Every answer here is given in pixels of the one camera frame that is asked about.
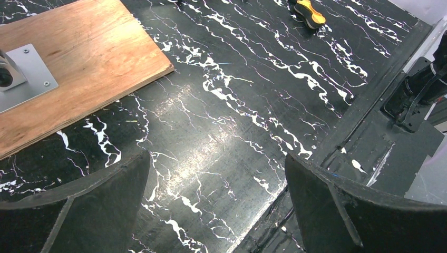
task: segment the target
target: silver metal plate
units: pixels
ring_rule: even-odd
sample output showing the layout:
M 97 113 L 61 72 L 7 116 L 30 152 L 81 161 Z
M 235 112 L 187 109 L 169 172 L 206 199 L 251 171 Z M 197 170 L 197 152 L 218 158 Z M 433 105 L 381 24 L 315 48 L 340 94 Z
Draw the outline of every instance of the silver metal plate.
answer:
M 22 70 L 27 82 L 0 92 L 0 113 L 59 86 L 32 44 L 11 50 L 6 54 Z

